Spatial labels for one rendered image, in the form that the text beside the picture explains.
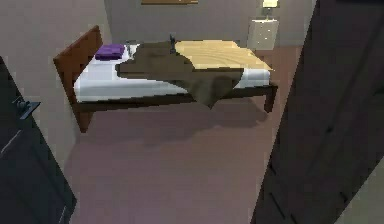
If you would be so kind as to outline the brown framed wall picture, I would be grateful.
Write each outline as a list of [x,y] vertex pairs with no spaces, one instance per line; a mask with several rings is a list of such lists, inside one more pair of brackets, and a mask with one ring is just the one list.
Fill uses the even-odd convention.
[[188,5],[198,3],[199,0],[141,0],[142,5]]

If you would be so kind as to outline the dark blue room door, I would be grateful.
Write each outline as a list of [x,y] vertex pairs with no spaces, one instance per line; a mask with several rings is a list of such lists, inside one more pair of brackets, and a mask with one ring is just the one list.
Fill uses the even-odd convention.
[[0,224],[69,224],[77,199],[0,57]]

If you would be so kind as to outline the dark brown room door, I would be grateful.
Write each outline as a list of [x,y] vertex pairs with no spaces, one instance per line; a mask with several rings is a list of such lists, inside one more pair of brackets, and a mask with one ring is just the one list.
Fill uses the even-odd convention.
[[384,0],[317,0],[250,224],[335,224],[384,156]]

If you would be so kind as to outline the white chest of drawers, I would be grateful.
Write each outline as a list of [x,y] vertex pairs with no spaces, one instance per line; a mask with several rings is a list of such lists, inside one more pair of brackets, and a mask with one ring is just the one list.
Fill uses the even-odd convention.
[[252,50],[272,50],[275,45],[279,21],[252,20],[249,25],[247,47]]

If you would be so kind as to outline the brown wooden bed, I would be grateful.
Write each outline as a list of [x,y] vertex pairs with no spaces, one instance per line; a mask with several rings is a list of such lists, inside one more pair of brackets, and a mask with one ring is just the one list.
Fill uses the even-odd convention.
[[[143,43],[122,44],[125,50],[121,59],[97,60],[95,54],[105,44],[99,27],[94,26],[53,59],[81,132],[88,130],[97,111],[196,102],[185,90],[174,85],[117,75],[115,66],[132,59],[140,44]],[[239,83],[222,99],[263,96],[264,110],[271,112],[278,90],[270,80],[271,71],[272,68],[244,69]]]

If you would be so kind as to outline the yellow blanket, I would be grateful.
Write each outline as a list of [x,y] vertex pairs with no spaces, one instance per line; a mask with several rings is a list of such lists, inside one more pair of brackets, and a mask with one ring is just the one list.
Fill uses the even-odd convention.
[[175,49],[177,53],[187,58],[196,69],[271,70],[271,67],[250,49],[239,47],[234,41],[178,41],[175,44]]

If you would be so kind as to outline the yellow table lamp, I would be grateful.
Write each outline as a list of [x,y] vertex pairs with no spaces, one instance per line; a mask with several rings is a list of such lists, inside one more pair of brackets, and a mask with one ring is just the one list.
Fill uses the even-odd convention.
[[266,17],[266,19],[269,19],[269,17],[272,15],[272,10],[274,8],[277,8],[278,5],[279,0],[263,0],[262,13]]

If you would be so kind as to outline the purple pillow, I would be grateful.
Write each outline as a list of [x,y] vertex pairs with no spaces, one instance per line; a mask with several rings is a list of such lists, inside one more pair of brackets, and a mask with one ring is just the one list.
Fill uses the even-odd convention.
[[95,54],[100,61],[118,60],[122,58],[125,47],[122,44],[102,45]]

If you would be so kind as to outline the dark brown blanket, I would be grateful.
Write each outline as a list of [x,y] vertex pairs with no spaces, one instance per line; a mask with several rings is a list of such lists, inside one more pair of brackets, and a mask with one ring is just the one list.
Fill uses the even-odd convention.
[[115,66],[117,75],[126,79],[146,79],[171,84],[185,90],[196,102],[212,108],[239,83],[244,69],[210,63],[205,46],[199,49],[185,46],[185,42],[143,43],[136,48],[132,59]]

